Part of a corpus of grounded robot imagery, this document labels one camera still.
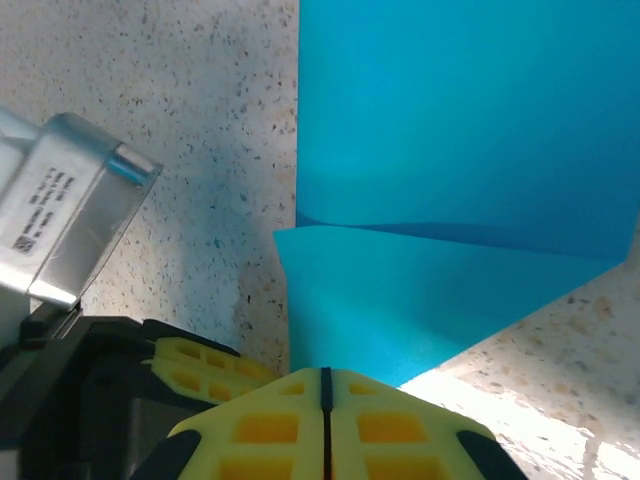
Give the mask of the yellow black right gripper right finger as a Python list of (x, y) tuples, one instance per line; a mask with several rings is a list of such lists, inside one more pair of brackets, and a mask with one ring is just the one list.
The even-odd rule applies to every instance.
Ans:
[(525, 474), (481, 423), (329, 368), (327, 480), (525, 480)]

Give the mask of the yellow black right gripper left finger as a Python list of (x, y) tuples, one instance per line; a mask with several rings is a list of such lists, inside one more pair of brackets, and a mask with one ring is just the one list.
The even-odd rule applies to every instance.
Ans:
[(179, 422), (132, 480), (323, 480), (321, 371), (300, 370)]

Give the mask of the blue paper sheet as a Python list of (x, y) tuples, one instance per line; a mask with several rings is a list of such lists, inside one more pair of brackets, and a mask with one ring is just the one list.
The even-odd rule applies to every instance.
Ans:
[(299, 0), (290, 364), (399, 386), (623, 263), (640, 0)]

